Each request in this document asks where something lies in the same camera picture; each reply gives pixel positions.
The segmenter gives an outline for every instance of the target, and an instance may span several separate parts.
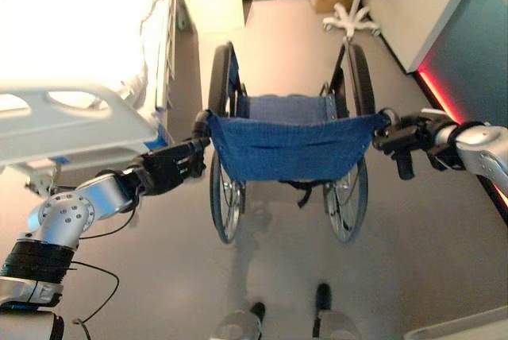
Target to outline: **hospital bed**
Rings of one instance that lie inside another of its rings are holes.
[[[61,172],[170,145],[182,4],[0,0],[0,170],[28,174],[47,195]]]

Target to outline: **cable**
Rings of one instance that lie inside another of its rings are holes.
[[[90,332],[88,332],[87,326],[85,325],[85,323],[83,323],[83,321],[81,319],[74,319],[74,320],[72,320],[72,323],[79,324],[83,328],[83,332],[85,333],[85,336],[87,336],[87,340],[92,340],[92,337],[90,336]]]
[[[99,308],[97,308],[94,312],[92,312],[92,313],[91,313],[91,314],[90,314],[90,315],[89,315],[86,319],[84,319],[84,320],[81,320],[81,319],[77,318],[77,319],[74,319],[74,320],[72,321],[74,324],[78,324],[78,325],[80,325],[80,326],[83,328],[83,330],[84,330],[84,332],[85,332],[85,335],[87,336],[87,340],[91,340],[91,337],[90,337],[90,332],[88,332],[88,329],[87,329],[87,326],[85,325],[85,323],[86,323],[88,320],[92,319],[92,318],[93,318],[93,317],[94,317],[94,316],[95,316],[95,315],[96,315],[96,314],[97,314],[97,313],[98,313],[98,312],[99,312],[99,311],[100,311],[100,310],[101,310],[101,309],[102,309],[102,308],[103,308],[103,307],[104,307],[104,306],[105,306],[105,305],[106,305],[106,304],[107,304],[107,303],[111,300],[111,298],[113,298],[114,294],[115,294],[115,293],[117,292],[117,290],[118,290],[118,286],[120,285],[120,278],[119,278],[116,274],[114,274],[114,273],[112,273],[112,272],[110,272],[110,271],[108,271],[108,270],[101,269],[100,267],[93,266],[93,265],[89,265],[89,264],[84,263],[84,262],[73,261],[73,262],[71,262],[71,263],[74,263],[75,265],[82,265],[82,266],[88,267],[88,268],[90,268],[90,269],[98,270],[98,271],[100,271],[100,272],[104,272],[105,274],[111,275],[111,276],[112,276],[114,279],[116,279],[116,281],[117,281],[117,284],[114,286],[113,291],[110,293],[110,295],[109,295],[109,296],[107,297],[107,299],[104,301],[104,303],[103,303],[103,304],[101,304],[101,305],[99,306]]]
[[[125,221],[125,223],[122,226],[120,226],[118,229],[115,229],[113,231],[109,231],[109,232],[103,233],[103,234],[90,235],[88,237],[79,237],[79,239],[93,239],[93,238],[105,237],[106,235],[115,234],[115,233],[119,232],[120,230],[122,230],[124,227],[126,227],[128,224],[130,224],[130,222],[133,220],[134,215],[136,214],[137,206],[140,202],[139,198],[140,198],[140,188],[136,189],[136,194],[134,195],[134,199],[133,199],[133,201],[135,201],[134,208],[133,208],[132,213],[130,214],[129,219],[127,221]]]
[[[122,226],[120,226],[118,229],[115,229],[113,231],[109,231],[109,232],[103,233],[103,234],[91,235],[88,237],[79,237],[79,239],[81,240],[81,239],[100,238],[100,237],[105,237],[106,235],[115,234],[118,231],[122,230],[124,227],[126,227],[128,224],[130,224],[130,222],[133,220],[135,214],[136,214],[136,208],[134,207],[132,213],[130,214],[129,219],[127,221],[125,221],[125,223]]]

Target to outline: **robotic arm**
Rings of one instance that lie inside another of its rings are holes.
[[[187,177],[199,177],[210,143],[207,112],[194,124],[192,139],[139,156],[123,172],[103,172],[74,191],[53,195],[29,216],[0,271],[0,338],[61,339],[64,321],[39,307],[54,307],[78,249],[94,222],[132,210],[142,195],[159,195]]]
[[[437,170],[467,170],[485,176],[508,195],[508,129],[482,122],[458,124],[440,110],[424,109],[402,118],[382,111],[389,124],[375,134],[374,147],[397,161],[403,180],[414,177],[411,151],[427,153]]]

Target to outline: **mattress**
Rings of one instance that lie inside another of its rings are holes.
[[[161,4],[161,0],[0,0],[0,78],[99,81],[158,124],[154,106],[147,108],[145,101],[157,72]],[[83,92],[51,92],[49,97],[74,108],[106,108]],[[0,95],[0,111],[22,105],[12,95]]]

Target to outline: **blue wheelchair seat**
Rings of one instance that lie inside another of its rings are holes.
[[[368,149],[381,114],[337,119],[332,95],[238,96],[237,117],[209,117],[232,180],[338,180]]]

